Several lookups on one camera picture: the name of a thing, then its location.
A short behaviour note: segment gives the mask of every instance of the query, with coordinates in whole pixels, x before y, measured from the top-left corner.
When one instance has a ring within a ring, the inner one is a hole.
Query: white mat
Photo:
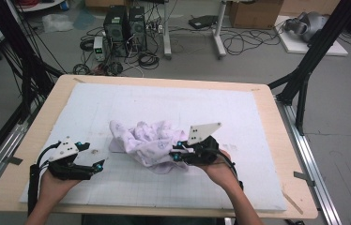
[[[278,19],[275,22],[275,25],[278,25],[287,19],[290,19],[288,16],[278,16]],[[280,29],[280,26],[274,28],[276,32]],[[280,37],[283,47],[286,49],[287,53],[306,53],[309,48],[307,47],[307,43],[304,42],[300,36],[295,35],[293,31],[283,31],[280,29]],[[348,52],[340,45],[339,42],[334,41],[333,45],[328,49],[326,55],[334,55],[334,56],[347,56]]]
[[[130,128],[139,121],[169,120],[174,129],[186,132],[190,125],[222,122],[213,137],[237,164],[253,207],[286,209],[252,93],[89,83],[75,86],[45,146],[70,136],[74,142],[91,143],[77,164],[107,160],[102,172],[71,190],[63,203],[232,208],[225,192],[199,168],[154,174],[126,154],[110,153],[111,120]],[[26,202],[26,193],[27,187],[21,202]]]

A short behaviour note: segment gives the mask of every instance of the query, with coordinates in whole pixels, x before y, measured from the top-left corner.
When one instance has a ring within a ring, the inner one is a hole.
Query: gray floor
[[[182,10],[174,15],[181,15]],[[44,14],[63,13],[57,8],[30,16],[38,21]],[[74,7],[65,12],[78,28],[68,32],[42,34],[41,38],[66,71],[80,63],[80,37],[89,29],[102,25],[103,20]],[[171,24],[187,26],[189,16],[174,16]],[[293,71],[303,55],[286,53],[283,46],[262,45],[238,56],[227,55],[218,60],[209,33],[174,32],[171,35],[173,58],[160,60],[154,70],[143,70],[146,78],[217,81],[231,83],[271,83]],[[313,155],[336,206],[342,224],[351,224],[351,45],[339,42],[348,51],[347,57],[326,56],[310,79],[304,128]],[[240,49],[236,43],[233,48]],[[47,51],[40,47],[46,62],[56,67]],[[163,57],[162,49],[158,52]],[[124,76],[141,77],[137,69]],[[282,91],[273,90],[274,94]],[[8,69],[0,61],[0,128],[20,102],[17,86]],[[0,224],[21,224],[25,214],[0,213]],[[78,224],[80,216],[53,215],[48,224]],[[279,219],[265,219],[266,224],[285,224]],[[325,224],[320,216],[305,220],[306,224]]]

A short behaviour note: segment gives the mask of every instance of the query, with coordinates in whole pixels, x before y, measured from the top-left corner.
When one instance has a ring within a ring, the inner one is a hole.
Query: wooden table
[[[35,163],[40,150],[50,136],[58,115],[66,105],[73,87],[77,83],[109,83],[158,87],[186,87],[252,92],[270,148],[287,210],[280,213],[259,212],[261,218],[316,218],[318,213],[313,197],[304,180],[294,177],[301,173],[298,159],[289,140],[286,128],[269,88],[264,84],[199,82],[180,80],[116,78],[63,75],[38,113],[20,144],[16,158],[23,159],[21,165],[8,164],[0,178],[0,211],[25,212],[27,205],[19,202],[28,182],[29,166]],[[119,207],[102,205],[59,204],[54,209],[62,213],[125,214],[190,217],[234,217],[233,210],[181,209],[151,207]]]

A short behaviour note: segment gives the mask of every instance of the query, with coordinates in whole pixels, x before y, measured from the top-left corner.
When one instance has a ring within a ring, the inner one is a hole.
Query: desktop computer
[[[130,7],[129,10],[131,45],[133,51],[146,51],[145,9]]]
[[[103,28],[108,39],[110,54],[117,57],[128,56],[127,42],[130,38],[130,25],[126,6],[109,6]]]

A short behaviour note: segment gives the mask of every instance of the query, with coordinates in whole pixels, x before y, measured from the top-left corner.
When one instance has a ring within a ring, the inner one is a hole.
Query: towel
[[[173,145],[188,139],[183,130],[173,130],[170,122],[160,121],[148,125],[141,121],[137,127],[126,129],[120,122],[113,120],[110,130],[121,151],[153,173],[164,174],[173,168],[188,169],[184,162],[174,162],[169,155]]]

